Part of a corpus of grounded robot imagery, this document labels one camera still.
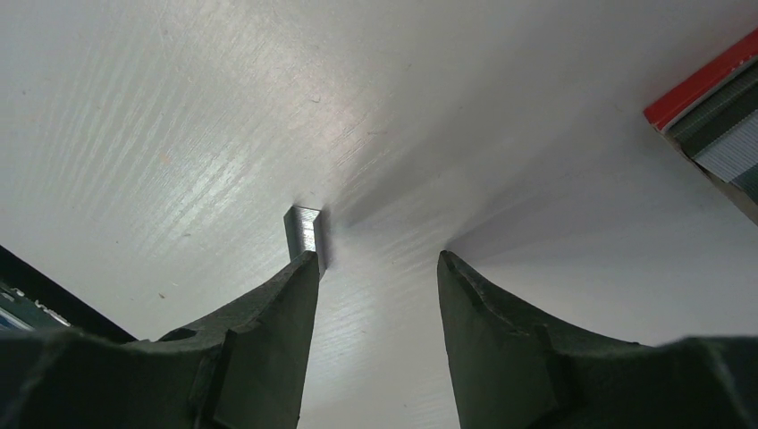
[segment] small metal block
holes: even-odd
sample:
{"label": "small metal block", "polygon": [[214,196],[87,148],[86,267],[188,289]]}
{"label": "small metal block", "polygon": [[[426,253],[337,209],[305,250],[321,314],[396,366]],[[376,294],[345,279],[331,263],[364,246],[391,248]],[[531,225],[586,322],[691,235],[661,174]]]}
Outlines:
{"label": "small metal block", "polygon": [[290,260],[294,260],[306,250],[316,252],[318,254],[318,272],[320,277],[324,277],[326,252],[321,219],[320,210],[292,206],[284,215],[284,230],[287,233]]}

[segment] silver metal piece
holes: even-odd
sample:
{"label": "silver metal piece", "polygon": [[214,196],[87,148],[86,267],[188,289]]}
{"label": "silver metal piece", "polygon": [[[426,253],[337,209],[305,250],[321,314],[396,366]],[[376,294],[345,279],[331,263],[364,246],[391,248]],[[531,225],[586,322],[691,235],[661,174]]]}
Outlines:
{"label": "silver metal piece", "polygon": [[287,233],[290,260],[295,259],[306,250],[316,252],[318,254],[318,272],[321,277],[324,277],[326,252],[321,219],[320,210],[292,206],[284,215],[284,230]]}

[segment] white surface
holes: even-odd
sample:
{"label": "white surface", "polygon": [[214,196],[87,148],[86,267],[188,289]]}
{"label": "white surface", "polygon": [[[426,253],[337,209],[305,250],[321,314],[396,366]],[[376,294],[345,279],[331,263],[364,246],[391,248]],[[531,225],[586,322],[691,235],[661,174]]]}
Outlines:
{"label": "white surface", "polygon": [[331,211],[300,427],[458,427],[447,244],[572,323],[755,333],[758,227],[643,108],[758,3],[6,1],[0,242],[139,337]]}

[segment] dark gray strip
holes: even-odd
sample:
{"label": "dark gray strip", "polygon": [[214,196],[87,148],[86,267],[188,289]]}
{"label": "dark gray strip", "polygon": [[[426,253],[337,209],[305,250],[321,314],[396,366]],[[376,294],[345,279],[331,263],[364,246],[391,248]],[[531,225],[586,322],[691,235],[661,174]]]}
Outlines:
{"label": "dark gray strip", "polygon": [[699,106],[671,126],[669,135],[680,143],[690,140],[708,121],[716,117],[758,84],[758,63],[741,72],[731,82],[716,91]]}
{"label": "dark gray strip", "polygon": [[758,164],[758,112],[697,154],[695,162],[723,181],[733,181]]}
{"label": "dark gray strip", "polygon": [[690,140],[680,142],[682,150],[690,158],[695,158],[697,154],[729,132],[756,109],[758,109],[758,85],[747,90],[729,108],[705,124]]}
{"label": "dark gray strip", "polygon": [[740,188],[750,199],[758,203],[758,165],[742,173],[732,181],[732,184]]}

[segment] metallic rectangular object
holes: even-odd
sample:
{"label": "metallic rectangular object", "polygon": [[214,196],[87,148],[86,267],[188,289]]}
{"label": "metallic rectangular object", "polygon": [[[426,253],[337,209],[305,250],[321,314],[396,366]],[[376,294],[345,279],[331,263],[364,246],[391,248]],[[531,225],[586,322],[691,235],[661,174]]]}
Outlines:
{"label": "metallic rectangular object", "polygon": [[318,254],[318,272],[324,276],[326,271],[326,251],[324,245],[324,227],[321,210],[292,206],[284,215],[284,230],[287,233],[287,246],[290,260],[294,260],[309,250]]}

